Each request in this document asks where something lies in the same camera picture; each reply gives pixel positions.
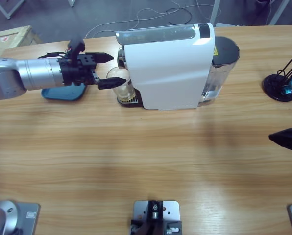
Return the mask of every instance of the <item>wooden crate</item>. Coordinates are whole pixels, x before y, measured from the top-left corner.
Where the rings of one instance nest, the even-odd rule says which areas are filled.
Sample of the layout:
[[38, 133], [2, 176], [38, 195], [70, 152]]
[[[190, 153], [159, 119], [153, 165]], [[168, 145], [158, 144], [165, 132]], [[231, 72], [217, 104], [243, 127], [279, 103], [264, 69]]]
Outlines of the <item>wooden crate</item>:
[[31, 26], [13, 28], [0, 32], [0, 57], [4, 50], [21, 46], [28, 46], [42, 43], [39, 37], [33, 32]]

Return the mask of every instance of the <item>wood grain surface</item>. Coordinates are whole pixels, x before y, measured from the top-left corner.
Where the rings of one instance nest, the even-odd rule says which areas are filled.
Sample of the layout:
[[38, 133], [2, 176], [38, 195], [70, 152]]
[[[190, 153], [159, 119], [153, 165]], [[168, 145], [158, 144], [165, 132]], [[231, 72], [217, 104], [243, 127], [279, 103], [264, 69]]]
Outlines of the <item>wood grain surface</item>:
[[[125, 108], [95, 86], [77, 102], [48, 101], [40, 91], [0, 101], [0, 200], [40, 203], [38, 235], [128, 234], [134, 201], [147, 199], [177, 200], [185, 235], [292, 234], [292, 151], [268, 139], [292, 128], [292, 102], [261, 89], [292, 57], [292, 26], [216, 35], [233, 39], [241, 58], [208, 106]], [[88, 52], [117, 56], [114, 37], [85, 42]], [[4, 56], [37, 58], [66, 45]], [[97, 74], [114, 66], [101, 64]]]

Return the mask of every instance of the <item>table leg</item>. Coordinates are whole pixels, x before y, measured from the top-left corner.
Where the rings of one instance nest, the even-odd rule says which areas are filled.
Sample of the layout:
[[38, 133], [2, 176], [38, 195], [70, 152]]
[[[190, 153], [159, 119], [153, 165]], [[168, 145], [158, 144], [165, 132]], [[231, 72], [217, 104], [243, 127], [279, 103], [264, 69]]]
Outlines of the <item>table leg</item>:
[[278, 10], [276, 11], [276, 13], [274, 14], [274, 16], [272, 17], [269, 25], [275, 25], [279, 19], [279, 17], [281, 16], [282, 12], [284, 11], [285, 7], [288, 5], [290, 0], [283, 0], [278, 8]]
[[219, 5], [220, 5], [220, 0], [215, 0], [213, 12], [211, 13], [211, 17], [210, 17], [210, 23], [212, 23], [213, 26], [215, 26], [215, 21], [216, 21]]
[[1, 6], [0, 4], [0, 11], [4, 14], [4, 16], [7, 19], [11, 18], [11, 15], [21, 6], [21, 4], [25, 2], [25, 0], [20, 0], [13, 8], [10, 12], [6, 12], [6, 10], [3, 8], [3, 6]]
[[71, 7], [74, 7], [74, 3], [75, 3], [75, 1], [76, 1], [76, 0], [68, 0], [68, 2], [69, 2], [69, 4], [70, 4]]

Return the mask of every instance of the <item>black lamp base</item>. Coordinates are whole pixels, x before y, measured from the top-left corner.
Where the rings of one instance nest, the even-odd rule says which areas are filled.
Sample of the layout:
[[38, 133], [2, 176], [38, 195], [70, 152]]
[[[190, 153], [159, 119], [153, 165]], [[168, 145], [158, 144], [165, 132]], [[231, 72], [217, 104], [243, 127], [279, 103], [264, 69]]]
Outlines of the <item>black lamp base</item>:
[[262, 86], [263, 90], [270, 98], [281, 101], [289, 102], [292, 101], [291, 94], [282, 94], [282, 86], [280, 83], [284, 81], [284, 76], [272, 74], [263, 80]]

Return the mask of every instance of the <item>floor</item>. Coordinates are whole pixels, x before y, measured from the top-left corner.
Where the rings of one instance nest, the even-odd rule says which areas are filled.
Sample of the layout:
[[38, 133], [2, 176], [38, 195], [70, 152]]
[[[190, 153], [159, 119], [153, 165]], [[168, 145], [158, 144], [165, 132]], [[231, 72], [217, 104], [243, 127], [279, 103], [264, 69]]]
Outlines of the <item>floor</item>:
[[[196, 0], [175, 0], [181, 7], [194, 5]], [[17, 0], [0, 0], [1, 4], [10, 9]], [[213, 4], [213, 0], [199, 0], [199, 4]], [[270, 19], [280, 5], [281, 0], [272, 4]], [[76, 0], [74, 7], [70, 7], [67, 0], [26, 0], [26, 2], [7, 20], [0, 12], [0, 31], [31, 25], [43, 42], [69, 40], [73, 34], [85, 37], [93, 27], [114, 21], [127, 21], [136, 18], [136, 13], [143, 8], [152, 8], [159, 12], [177, 7], [171, 0]], [[192, 23], [207, 22], [196, 6], [187, 8], [192, 14]], [[216, 22], [234, 25], [265, 25], [270, 8], [268, 7], [259, 17], [255, 0], [222, 0], [221, 14]], [[212, 7], [201, 6], [205, 16], [210, 16]], [[140, 19], [160, 16], [150, 10], [139, 14]], [[141, 21], [137, 28], [182, 24], [189, 19], [189, 14], [183, 10], [157, 19]], [[126, 30], [134, 27], [136, 22], [113, 23], [102, 25], [89, 34], [102, 30]], [[292, 24], [292, 0], [286, 7], [278, 25]], [[114, 32], [102, 32], [96, 37], [114, 35]]]

